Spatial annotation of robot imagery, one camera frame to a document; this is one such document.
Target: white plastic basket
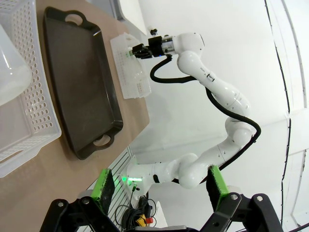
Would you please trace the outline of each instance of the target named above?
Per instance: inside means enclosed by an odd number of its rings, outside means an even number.
[[[140,42],[129,34],[122,34],[111,39],[112,54],[124,99],[142,98],[151,93],[145,67],[129,51]]]
[[[0,177],[61,135],[44,73],[35,0],[0,0],[0,23],[32,71],[30,86],[0,106]]]

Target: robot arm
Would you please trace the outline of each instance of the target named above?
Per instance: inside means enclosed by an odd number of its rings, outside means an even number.
[[[193,76],[203,86],[211,91],[214,98],[228,111],[241,116],[248,116],[250,106],[248,100],[234,86],[219,79],[208,70],[201,62],[201,54],[204,49],[201,35],[185,33],[179,36],[158,37],[149,40],[148,51],[151,55],[144,57],[178,54],[177,65],[180,71]],[[147,193],[154,183],[179,180],[184,188],[196,187],[206,176],[210,165],[222,165],[225,161],[239,152],[252,138],[252,127],[234,118],[228,117],[225,122],[227,138],[220,144],[203,152],[200,157],[196,154],[185,154],[179,159],[164,163],[136,164],[131,162],[127,169],[128,179],[139,179],[136,182],[140,191],[134,192],[134,197]]]

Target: bolt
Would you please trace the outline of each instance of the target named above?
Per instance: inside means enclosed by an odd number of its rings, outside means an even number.
[[[231,195],[232,200],[236,200],[238,196],[236,194]]]
[[[83,203],[84,204],[89,204],[89,200],[88,199],[83,199]]]

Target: green light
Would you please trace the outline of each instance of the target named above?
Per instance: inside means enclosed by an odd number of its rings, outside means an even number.
[[[142,181],[142,179],[129,177],[128,181]]]

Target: table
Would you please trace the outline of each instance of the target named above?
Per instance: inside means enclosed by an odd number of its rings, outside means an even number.
[[[42,32],[43,13],[47,6],[81,11],[88,21],[101,28],[124,127],[116,135],[111,147],[95,152],[86,160],[75,157],[62,135],[43,147],[35,158],[1,178],[0,230],[5,232],[39,231],[52,200],[62,198],[74,201],[149,123],[144,99],[123,99],[112,56],[110,39],[128,32],[126,27],[85,0],[37,0],[36,5],[42,58],[53,102],[55,98],[51,90]],[[55,104],[54,107],[61,124]]]

